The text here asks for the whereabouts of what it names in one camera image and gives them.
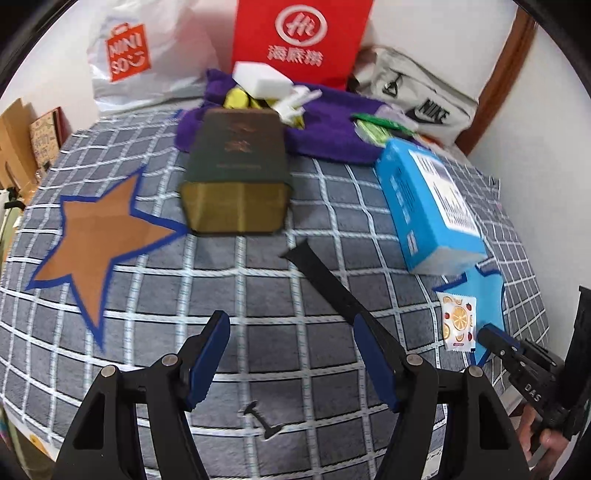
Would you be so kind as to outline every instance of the red paper bag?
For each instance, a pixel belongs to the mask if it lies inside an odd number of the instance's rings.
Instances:
[[[295,82],[345,89],[374,0],[239,0],[232,65],[268,63]]]

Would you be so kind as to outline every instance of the haidilao logo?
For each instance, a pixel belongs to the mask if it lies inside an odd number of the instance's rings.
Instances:
[[[288,44],[309,47],[326,36],[328,24],[317,9],[308,5],[292,5],[277,16],[275,28]]]

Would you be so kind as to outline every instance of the cardboard box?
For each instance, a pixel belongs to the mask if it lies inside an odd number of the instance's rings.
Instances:
[[[486,259],[474,217],[435,154],[396,138],[376,174],[410,273],[459,275]]]
[[[270,109],[211,109],[191,148],[180,195],[198,233],[283,227],[291,196],[284,127]]]
[[[21,191],[36,185],[37,162],[31,146],[31,120],[16,100],[0,115],[0,183],[2,187],[16,187]]]

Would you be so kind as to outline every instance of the plaid bed sheet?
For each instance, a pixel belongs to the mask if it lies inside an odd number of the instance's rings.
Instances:
[[[101,367],[129,370],[176,351],[214,309],[232,334],[191,432],[212,478],[373,478],[397,416],[377,398],[350,327],[279,254],[303,239],[401,342],[440,368],[463,370],[446,352],[434,286],[410,275],[371,168],[291,159],[294,196],[273,236],[188,236],[115,267],[105,312],[105,350],[86,330],[67,284],[24,291],[60,236],[61,194],[99,196],[147,164],[137,207],[184,221],[178,198],[186,157],[173,147],[167,111],[129,114],[78,131],[24,213],[0,284],[0,399],[40,438],[59,448]],[[499,186],[473,167],[446,161],[485,234],[489,259],[505,277],[504,319],[518,338],[547,343],[548,321],[530,263],[499,202]],[[485,372],[508,385],[497,359]],[[240,411],[252,400],[281,433]],[[431,450],[443,443],[439,406]],[[145,408],[139,431],[148,476],[158,478]]]

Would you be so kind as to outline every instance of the shopping bag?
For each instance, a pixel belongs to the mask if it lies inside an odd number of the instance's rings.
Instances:
[[[469,128],[478,103],[393,48],[377,48],[371,83],[359,89],[401,108],[417,132],[452,145]]]
[[[373,0],[239,0],[232,63],[268,63],[295,82],[345,89]]]
[[[101,115],[203,94],[217,68],[194,0],[115,0],[88,48]]]

